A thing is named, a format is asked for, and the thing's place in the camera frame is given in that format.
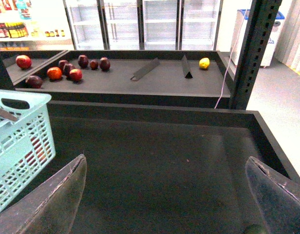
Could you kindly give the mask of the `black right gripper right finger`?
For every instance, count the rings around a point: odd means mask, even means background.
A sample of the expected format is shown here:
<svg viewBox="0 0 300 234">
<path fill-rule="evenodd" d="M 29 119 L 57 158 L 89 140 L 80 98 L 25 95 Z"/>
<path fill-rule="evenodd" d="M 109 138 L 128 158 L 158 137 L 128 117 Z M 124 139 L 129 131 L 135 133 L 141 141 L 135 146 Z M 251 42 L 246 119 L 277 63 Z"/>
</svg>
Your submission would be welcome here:
<svg viewBox="0 0 300 234">
<path fill-rule="evenodd" d="M 267 232 L 300 234 L 300 185 L 252 156 L 245 174 Z"/>
</svg>

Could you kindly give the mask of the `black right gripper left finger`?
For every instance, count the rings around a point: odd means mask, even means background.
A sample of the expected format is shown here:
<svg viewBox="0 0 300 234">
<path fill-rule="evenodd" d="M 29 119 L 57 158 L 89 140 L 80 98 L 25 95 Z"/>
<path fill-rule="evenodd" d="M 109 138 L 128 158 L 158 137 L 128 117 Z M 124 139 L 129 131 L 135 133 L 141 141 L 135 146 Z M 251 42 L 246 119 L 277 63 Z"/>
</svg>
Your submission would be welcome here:
<svg viewBox="0 0 300 234">
<path fill-rule="evenodd" d="M 87 161 L 79 155 L 0 213 L 0 234 L 68 234 L 82 199 Z"/>
</svg>

